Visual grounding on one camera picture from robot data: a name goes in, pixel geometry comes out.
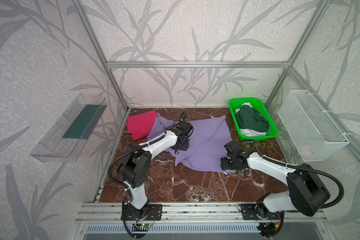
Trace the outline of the purple printed t-shirt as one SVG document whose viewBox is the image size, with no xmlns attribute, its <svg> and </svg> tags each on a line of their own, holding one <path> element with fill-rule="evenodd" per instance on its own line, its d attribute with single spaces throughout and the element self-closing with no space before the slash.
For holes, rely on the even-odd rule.
<svg viewBox="0 0 360 240">
<path fill-rule="evenodd" d="M 143 150 L 151 152 L 153 158 L 163 151 L 169 152 L 176 158 L 176 166 L 181 163 L 195 171 L 222 173 L 221 158 L 227 156 L 224 145 L 232 141 L 226 116 L 190 121 L 190 124 L 194 130 L 186 151 L 176 154 L 175 150 L 171 149 L 170 144 L 176 141 L 175 134 L 170 131 L 165 138 Z"/>
</svg>

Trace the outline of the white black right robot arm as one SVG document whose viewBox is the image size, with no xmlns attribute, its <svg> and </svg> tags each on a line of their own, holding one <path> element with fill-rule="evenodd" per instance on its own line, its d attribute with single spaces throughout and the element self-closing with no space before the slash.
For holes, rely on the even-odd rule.
<svg viewBox="0 0 360 240">
<path fill-rule="evenodd" d="M 288 165 L 247 150 L 221 158 L 221 168 L 224 171 L 257 170 L 287 186 L 285 192 L 266 194 L 257 200 L 255 209 L 261 219 L 282 211 L 297 211 L 312 217 L 331 197 L 318 172 L 307 164 Z"/>
</svg>

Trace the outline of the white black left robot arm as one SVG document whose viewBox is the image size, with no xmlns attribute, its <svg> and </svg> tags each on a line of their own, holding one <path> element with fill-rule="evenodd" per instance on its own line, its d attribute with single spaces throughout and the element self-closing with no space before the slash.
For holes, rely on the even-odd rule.
<svg viewBox="0 0 360 240">
<path fill-rule="evenodd" d="M 122 204 L 123 221 L 142 220 L 149 214 L 149 199 L 146 195 L 145 181 L 149 177 L 151 161 L 161 152 L 172 149 L 177 154 L 187 151 L 189 138 L 193 129 L 176 130 L 170 127 L 165 132 L 152 140 L 129 147 L 120 157 L 118 174 L 123 180 L 123 186 L 128 193 L 127 204 Z"/>
</svg>

